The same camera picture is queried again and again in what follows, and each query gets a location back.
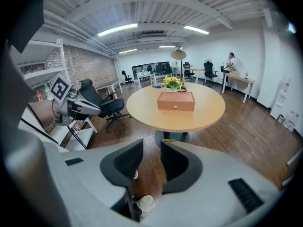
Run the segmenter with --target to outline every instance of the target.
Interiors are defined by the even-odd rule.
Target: pink box
[[[195,98],[191,92],[162,92],[158,97],[158,108],[167,110],[193,111],[195,109]]]

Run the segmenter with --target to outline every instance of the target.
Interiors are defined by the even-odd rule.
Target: round wooden table
[[[157,99],[161,92],[165,92],[164,87],[142,88],[127,100],[126,108],[129,114],[141,123],[157,130],[155,139],[158,145],[161,139],[188,142],[188,132],[199,131],[213,125],[224,113],[225,102],[216,91],[190,82],[185,83],[185,86],[195,98],[193,112],[158,109]]]

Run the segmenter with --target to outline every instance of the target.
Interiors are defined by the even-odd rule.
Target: table base
[[[170,133],[170,132],[163,132],[163,131],[156,131],[155,133],[155,140],[157,145],[161,146],[162,139],[171,139],[182,141],[185,143],[189,143],[189,133]]]

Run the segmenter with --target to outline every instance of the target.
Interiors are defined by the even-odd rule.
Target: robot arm
[[[85,120],[89,115],[99,115],[100,107],[80,98],[79,90],[61,75],[53,83],[50,94],[59,104],[60,119],[58,125],[68,126],[74,120]]]

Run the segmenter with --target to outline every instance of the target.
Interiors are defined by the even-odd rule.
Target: person
[[[178,60],[172,58],[170,61],[170,67],[172,70],[172,76],[176,77],[178,75]]]
[[[223,63],[223,72],[224,73],[230,73],[231,71],[235,70],[235,67],[232,65],[233,63],[231,63],[231,59],[234,57],[235,57],[234,53],[230,52],[229,55],[225,58],[224,63]],[[222,88],[223,88],[223,84],[224,84],[224,77],[225,77],[225,75],[223,75]]]

